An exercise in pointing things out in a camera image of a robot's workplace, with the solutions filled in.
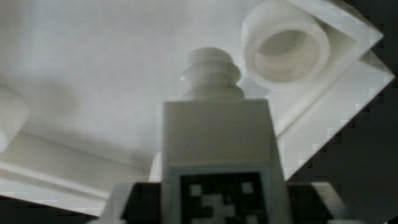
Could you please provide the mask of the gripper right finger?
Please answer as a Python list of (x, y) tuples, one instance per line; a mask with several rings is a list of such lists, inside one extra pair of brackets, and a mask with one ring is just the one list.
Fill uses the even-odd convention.
[(355, 224), (343, 199), (328, 182), (287, 184), (293, 224)]

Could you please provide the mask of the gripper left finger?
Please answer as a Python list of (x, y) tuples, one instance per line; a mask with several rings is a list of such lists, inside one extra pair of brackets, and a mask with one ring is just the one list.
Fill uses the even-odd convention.
[(99, 217), (87, 224), (161, 224), (160, 184), (117, 184)]

